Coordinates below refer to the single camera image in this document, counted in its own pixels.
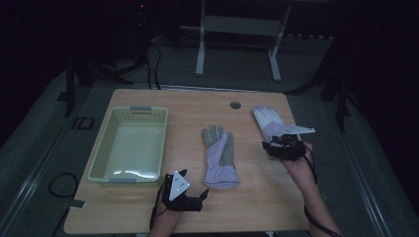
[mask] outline gray floor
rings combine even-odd
[[[162,89],[284,92],[313,77],[330,45],[330,40],[325,39],[284,39],[278,55],[283,80],[274,82],[265,44],[255,41],[231,44],[231,40],[224,38],[214,35],[209,39],[202,77],[195,75],[198,45],[194,32],[185,32],[180,44],[172,44],[164,37],[154,40],[162,55],[157,71]],[[149,57],[151,66],[156,65],[157,50],[151,48]],[[77,86],[76,108],[70,118],[63,117],[65,104],[56,100],[59,92],[65,90],[64,74],[51,82],[0,151],[0,230],[7,230],[7,234],[1,236],[51,236],[54,233],[69,198],[52,196],[48,191],[49,183],[64,172],[81,176],[113,91],[147,89],[146,75],[145,69],[124,75],[125,79],[135,82],[132,86],[119,85],[96,75],[97,83],[93,88]],[[348,103],[352,116],[345,118],[347,132],[341,132],[334,121],[336,103],[322,102],[321,89],[320,85],[288,99],[296,123],[316,128],[315,133],[303,135],[302,139],[314,144],[318,186],[343,232],[346,236],[419,236],[418,217],[388,166],[368,122]],[[93,128],[74,128],[76,118],[94,119]],[[72,181],[64,178],[59,181],[54,186],[56,191],[71,194]],[[28,195],[19,196],[19,192]],[[304,231],[278,234],[307,236]],[[59,227],[55,236],[68,235]]]

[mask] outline person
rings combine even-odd
[[[304,208],[309,213],[309,216],[312,217],[320,227],[325,227],[326,230],[331,230],[332,233],[326,233],[324,230],[321,230],[318,225],[309,221],[310,235],[312,237],[343,236],[342,231],[339,229],[327,209],[320,191],[316,186],[316,179],[312,170],[314,165],[312,157],[313,146],[307,142],[304,142],[304,144],[306,153],[303,157],[300,157],[295,161],[282,159],[280,159],[280,161],[287,168],[288,173],[301,191],[305,204]],[[177,223],[182,217],[183,211],[168,210],[161,201],[158,202],[156,208],[156,213],[161,214],[154,219],[154,224],[148,237],[168,237],[175,230]]]

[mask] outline wooden tabletop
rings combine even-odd
[[[231,102],[239,102],[236,110]],[[116,90],[105,114],[115,106],[154,106],[169,110],[161,175],[187,169],[191,184],[186,195],[198,197],[207,187],[206,147],[201,130],[222,125],[234,136],[234,165],[238,187],[209,190],[200,212],[185,212],[175,232],[237,232],[307,229],[303,199],[287,170],[262,148],[261,131],[252,109],[275,109],[285,123],[293,115],[283,94],[220,91]],[[102,123],[92,154],[104,131]],[[71,208],[64,224],[70,234],[147,233],[158,187],[139,184],[95,183],[87,180],[91,154],[75,199],[83,208]]]

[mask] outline gray glove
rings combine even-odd
[[[239,184],[233,164],[233,135],[222,126],[212,125],[202,131],[207,147],[206,186],[214,189],[229,189]]]

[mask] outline green plastic basket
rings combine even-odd
[[[112,108],[88,179],[111,183],[158,181],[167,116],[167,108],[162,107]]]

